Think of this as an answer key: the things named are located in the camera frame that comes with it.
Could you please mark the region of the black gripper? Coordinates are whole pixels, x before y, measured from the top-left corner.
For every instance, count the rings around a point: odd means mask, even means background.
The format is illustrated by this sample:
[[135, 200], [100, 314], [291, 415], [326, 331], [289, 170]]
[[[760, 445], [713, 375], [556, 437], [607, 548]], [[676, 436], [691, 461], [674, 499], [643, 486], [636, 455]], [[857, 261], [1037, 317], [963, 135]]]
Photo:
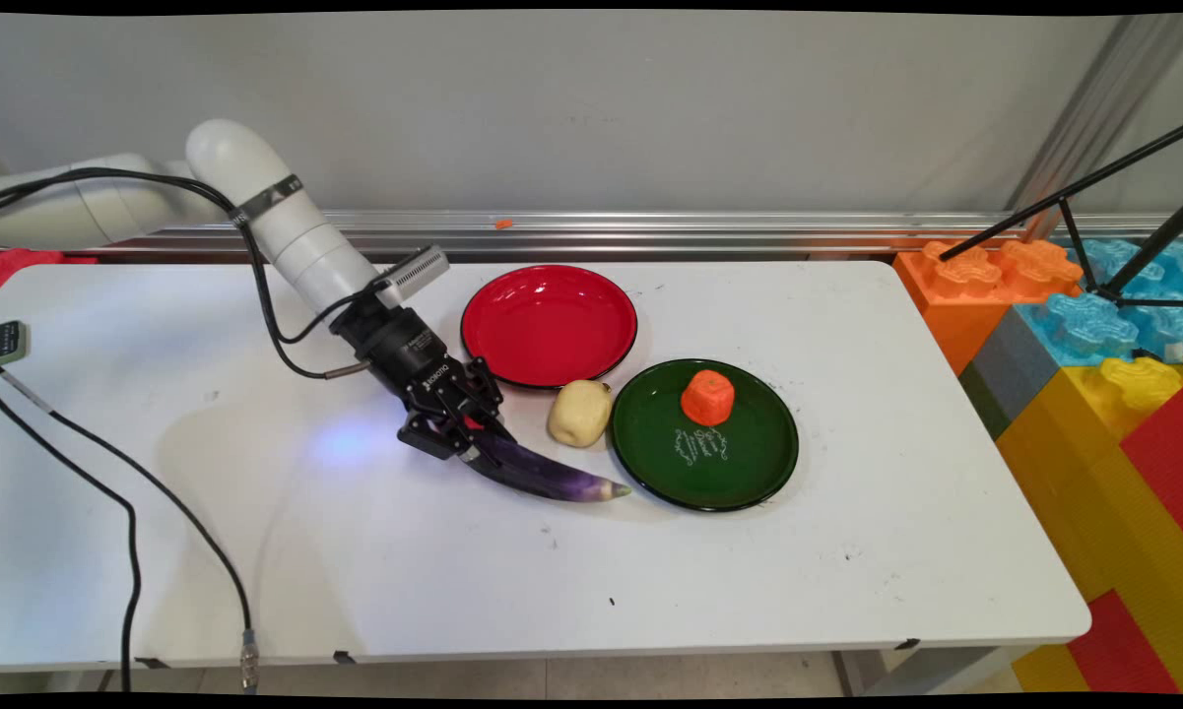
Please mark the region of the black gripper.
[[403, 402], [397, 439], [438, 460], [460, 457], [473, 432], [515, 440], [502, 423], [502, 394], [483, 357], [461, 365], [412, 308], [358, 299], [330, 320], [330, 331], [353, 347], [357, 360]]

